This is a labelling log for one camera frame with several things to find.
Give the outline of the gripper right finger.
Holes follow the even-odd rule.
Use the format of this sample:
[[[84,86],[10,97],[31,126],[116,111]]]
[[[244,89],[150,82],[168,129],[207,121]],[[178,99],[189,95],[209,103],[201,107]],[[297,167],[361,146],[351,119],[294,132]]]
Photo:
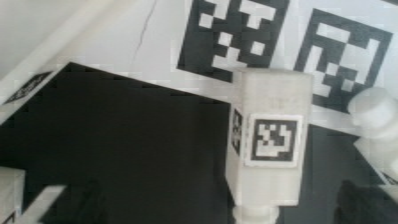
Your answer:
[[[398,202],[379,187],[342,183],[338,224],[398,224]]]

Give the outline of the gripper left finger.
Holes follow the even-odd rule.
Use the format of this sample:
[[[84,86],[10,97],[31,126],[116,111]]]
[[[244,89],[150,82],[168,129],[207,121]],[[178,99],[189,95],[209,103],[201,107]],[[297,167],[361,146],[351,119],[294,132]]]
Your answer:
[[[107,224],[100,184],[47,186],[24,204],[26,171],[0,168],[0,224]]]

